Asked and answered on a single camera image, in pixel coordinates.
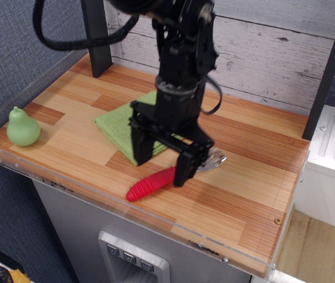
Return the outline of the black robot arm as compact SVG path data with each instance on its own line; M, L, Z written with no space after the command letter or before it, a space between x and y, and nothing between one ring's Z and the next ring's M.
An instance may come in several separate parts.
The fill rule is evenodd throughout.
M131 102L134 158L139 165L152 157L156 141L179 153L174 184L182 187L208 157L212 139L200 129L208 73L218 57L213 44L212 1L112 1L133 17L152 18L156 31L159 73L154 105Z

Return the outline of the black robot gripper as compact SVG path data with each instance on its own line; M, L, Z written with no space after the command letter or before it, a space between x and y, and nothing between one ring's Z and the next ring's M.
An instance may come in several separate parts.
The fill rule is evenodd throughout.
M158 141L179 152L174 186L183 187L207 159L212 139L198 126L205 82L194 87L170 88L159 85L154 105L131 102L131 139L134 159L141 166L152 158Z

